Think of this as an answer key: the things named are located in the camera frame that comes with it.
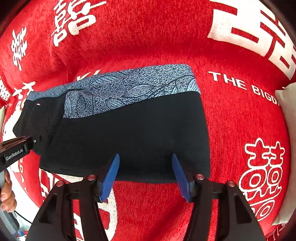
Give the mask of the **person's left hand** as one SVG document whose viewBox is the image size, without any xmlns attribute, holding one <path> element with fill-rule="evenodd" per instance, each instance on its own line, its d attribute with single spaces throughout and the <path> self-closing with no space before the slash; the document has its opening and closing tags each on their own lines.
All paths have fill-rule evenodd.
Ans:
<svg viewBox="0 0 296 241">
<path fill-rule="evenodd" d="M 1 209 L 3 212 L 12 213 L 16 209 L 17 201 L 12 191 L 12 182 L 7 170 L 4 172 L 4 185 L 1 188 Z"/>
</svg>

